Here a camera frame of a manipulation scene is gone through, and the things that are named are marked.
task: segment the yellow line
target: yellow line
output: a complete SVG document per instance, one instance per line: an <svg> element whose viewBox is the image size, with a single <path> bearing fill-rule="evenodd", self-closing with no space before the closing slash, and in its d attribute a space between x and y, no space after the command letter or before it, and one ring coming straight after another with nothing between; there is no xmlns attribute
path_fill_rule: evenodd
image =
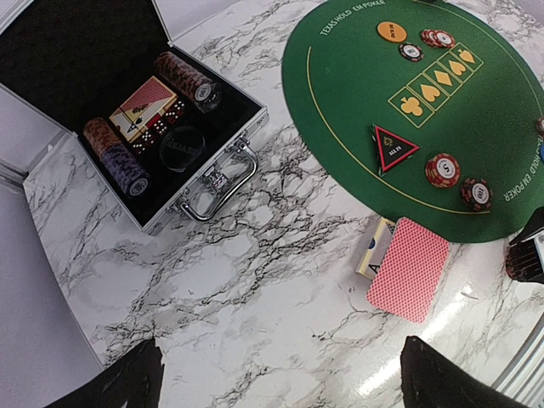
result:
<svg viewBox="0 0 544 408"><path fill-rule="evenodd" d="M310 61L311 55L312 55L312 48L310 47L308 49L308 61L306 63L306 74L308 76L309 91L312 94L312 99L314 100L315 109L317 109L317 111L319 112L319 114L321 116L321 120L325 123L325 126L329 129L329 132L331 132L332 136L334 136L334 139L337 140L338 144L341 145L344 150L346 150L346 153L348 153L351 156L351 158L354 159L357 162L357 164L359 164L361 167L363 167L374 179L378 180L380 183L383 183L383 184L387 185L391 190L396 191L400 195L402 195L402 196L404 196L404 197L406 197L406 198L408 198L408 199L410 199L412 201L415 201L415 202L417 202L417 203L419 203L419 204L421 204L421 205L423 205L425 207L429 207L429 208L432 208L434 210L443 211L445 213L461 214L461 215L483 215L483 214L489 214L490 213L489 211L483 211L483 212L455 211L455 210L449 210L447 208L437 207L437 206L434 206L432 204L428 204L425 201L418 200L417 198L406 194L404 191L401 191L401 190L397 189L396 187L393 187L387 181L384 181L383 179L378 177L370 168L365 166L357 157L355 157L355 155L351 151L349 151L349 149L342 142L342 140L340 140L340 138L337 136L337 134L334 133L334 130L332 130L331 125L329 125L329 122L323 116L323 112L321 111L321 108L319 107L319 105L317 103L317 99L315 98L314 88L312 87L312 80L311 80L311 77L310 77L310 74L309 74L309 61Z"/></svg>
<svg viewBox="0 0 544 408"><path fill-rule="evenodd" d="M420 4L425 4L427 6L432 6L432 7L435 7L437 9L441 9L441 10L444 10L444 11L447 11L448 13L450 14L453 14L453 15L456 15L457 17L459 17L460 19L463 19L465 20L467 23L469 23L470 25L476 27L477 29L479 29L480 31L482 31L487 37L489 37L491 40L493 40L496 45L498 45L499 47L501 47L502 51L504 51L504 53L506 55L508 55L508 57L510 57L510 59L513 61L513 63L518 67L518 69L521 71L521 74L524 76L525 78L525 81L527 81L527 83L529 84L529 88L530 90L532 91L533 93L533 96L535 97L535 101L536 101L536 104L538 105L538 110L540 111L541 115L542 115L542 108L541 108L541 102L540 100L538 100L538 97L536 96L536 92L535 92L535 89L533 88L533 86L530 84L530 81L529 81L529 78L525 75L525 72L524 70L521 69L521 66L519 66L518 64L518 61L516 61L514 59L514 57L512 55L510 55L510 53L502 46L502 44L500 42L498 42L495 38L493 38L487 31L485 31L482 27L479 27L477 25L475 25L471 20L468 20L468 19L465 19L462 15L459 15L457 13L454 13L453 11L451 10L448 10L447 8L443 8L443 7L440 7L440 6L437 6L436 4L431 4L431 3L424 3L424 2L420 2L419 0L413 0L415 3L420 3Z"/></svg>

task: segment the black foam lining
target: black foam lining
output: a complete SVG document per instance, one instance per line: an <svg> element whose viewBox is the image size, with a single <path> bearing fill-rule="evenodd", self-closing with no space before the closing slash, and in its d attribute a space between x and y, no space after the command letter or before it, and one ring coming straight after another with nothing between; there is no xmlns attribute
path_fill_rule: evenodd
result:
<svg viewBox="0 0 544 408"><path fill-rule="evenodd" d="M167 170L158 151L139 157L152 177L151 188L139 199L128 199L82 130L90 119L107 119L156 75L153 62L169 49L151 0L36 0L0 36L0 82L79 135L85 150L141 226L261 109L189 55L170 49L218 82L223 102L207 115L192 109L182 120L181 124L204 134L205 152L183 173Z"/></svg>
<svg viewBox="0 0 544 408"><path fill-rule="evenodd" d="M36 0L0 36L0 82L80 133L167 49L150 0Z"/></svg>

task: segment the purple poker chip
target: purple poker chip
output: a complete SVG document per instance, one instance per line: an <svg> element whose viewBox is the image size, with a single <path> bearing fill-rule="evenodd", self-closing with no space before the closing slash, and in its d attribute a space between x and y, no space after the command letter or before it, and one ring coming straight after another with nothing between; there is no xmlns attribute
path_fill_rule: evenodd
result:
<svg viewBox="0 0 544 408"><path fill-rule="evenodd" d="M101 161L126 196L139 197L149 188L151 176L123 144L111 146Z"/></svg>

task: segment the yellow heart symbol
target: yellow heart symbol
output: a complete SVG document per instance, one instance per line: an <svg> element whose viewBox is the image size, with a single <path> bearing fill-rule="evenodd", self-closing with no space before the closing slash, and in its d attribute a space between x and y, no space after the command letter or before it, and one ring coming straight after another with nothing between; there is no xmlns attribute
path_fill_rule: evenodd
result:
<svg viewBox="0 0 544 408"><path fill-rule="evenodd" d="M470 54L469 51L467 51L466 49L464 51L461 51L459 50L459 56L461 57L461 59L463 61L466 61L466 62L469 62L470 64L474 64L474 57L472 54Z"/></svg>
<svg viewBox="0 0 544 408"><path fill-rule="evenodd" d="M421 116L423 114L423 109L419 105L419 100L417 98L414 98L413 96L408 99L403 98L402 102L404 103L400 109L402 109L404 113L413 113L416 116Z"/></svg>
<svg viewBox="0 0 544 408"><path fill-rule="evenodd" d="M434 102L440 96L440 91L430 85L422 85L422 93L429 102Z"/></svg>
<svg viewBox="0 0 544 408"><path fill-rule="evenodd" d="M459 76L462 75L462 73L467 70L467 67L465 67L465 65L457 61L450 61L450 68L454 74Z"/></svg>

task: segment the suit symbol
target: suit symbol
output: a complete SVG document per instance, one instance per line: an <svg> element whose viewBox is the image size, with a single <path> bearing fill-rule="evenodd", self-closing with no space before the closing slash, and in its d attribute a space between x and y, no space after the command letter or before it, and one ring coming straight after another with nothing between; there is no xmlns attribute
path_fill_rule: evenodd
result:
<svg viewBox="0 0 544 408"><path fill-rule="evenodd" d="M467 70L467 67L465 65L457 61L450 61L450 68L451 71L459 77L463 74L464 71Z"/></svg>
<svg viewBox="0 0 544 408"><path fill-rule="evenodd" d="M434 72L434 77L436 78L436 80L438 81L438 83L442 84L442 85L447 85L448 87L450 87L451 85L453 85L451 83L451 78L450 76L446 73L446 72L442 72L442 71L435 71Z"/></svg>
<svg viewBox="0 0 544 408"><path fill-rule="evenodd" d="M423 114L423 109L419 105L419 99L414 98L413 96L406 99L401 99L403 104L400 107L404 113L410 114L413 113L415 116L421 116Z"/></svg>
<svg viewBox="0 0 544 408"><path fill-rule="evenodd" d="M470 51L467 51L466 49L463 51L463 50L459 50L459 56L461 57L461 59L465 62L468 62L470 64L474 64L474 57L472 54L470 54Z"/></svg>
<svg viewBox="0 0 544 408"><path fill-rule="evenodd" d="M429 102L434 102L441 95L437 88L425 84L422 85L422 94Z"/></svg>

